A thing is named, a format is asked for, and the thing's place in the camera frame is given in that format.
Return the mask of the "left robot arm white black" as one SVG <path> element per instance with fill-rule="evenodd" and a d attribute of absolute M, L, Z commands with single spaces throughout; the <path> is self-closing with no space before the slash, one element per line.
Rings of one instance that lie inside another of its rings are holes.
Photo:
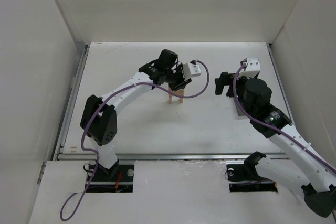
<path fill-rule="evenodd" d="M 94 142 L 98 168 L 104 175 L 112 178 L 118 172 L 119 160 L 112 145 L 118 130 L 118 114 L 157 86 L 167 83 L 171 91 L 182 90 L 199 74 L 201 70 L 195 60 L 179 63 L 176 53 L 164 49 L 157 59 L 141 66 L 116 90 L 100 97 L 91 95 L 87 99 L 80 126 L 84 135 Z"/>

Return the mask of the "smoky transparent plastic box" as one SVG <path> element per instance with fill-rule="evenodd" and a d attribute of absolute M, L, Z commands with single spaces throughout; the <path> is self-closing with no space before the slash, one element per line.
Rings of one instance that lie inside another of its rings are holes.
<path fill-rule="evenodd" d="M 236 107 L 238 116 L 246 116 L 243 104 L 241 104 L 239 101 L 238 102 L 235 101 L 235 107 Z"/>

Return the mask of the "plain wood block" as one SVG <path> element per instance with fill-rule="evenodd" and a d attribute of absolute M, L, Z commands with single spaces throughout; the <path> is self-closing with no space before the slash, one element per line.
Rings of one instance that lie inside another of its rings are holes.
<path fill-rule="evenodd" d="M 179 97 L 180 94 L 183 94 L 183 95 L 184 95 L 184 93 L 181 93 L 180 90 L 178 90 L 178 91 L 173 91 L 173 92 L 169 92 L 169 94 L 172 95 L 172 96 L 176 96 L 176 97 Z"/>

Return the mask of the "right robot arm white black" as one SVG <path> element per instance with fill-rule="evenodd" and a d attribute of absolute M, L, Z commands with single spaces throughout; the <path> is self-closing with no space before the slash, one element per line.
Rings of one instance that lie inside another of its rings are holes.
<path fill-rule="evenodd" d="M 299 168 L 286 168 L 262 152 L 253 152 L 240 165 L 228 165 L 231 182 L 272 180 L 302 197 L 318 216 L 335 210 L 335 168 L 328 164 L 297 131 L 285 113 L 270 103 L 272 90 L 257 76 L 235 77 L 221 73 L 215 79 L 215 93 L 227 96 L 250 119 L 253 128 L 277 145 Z"/>

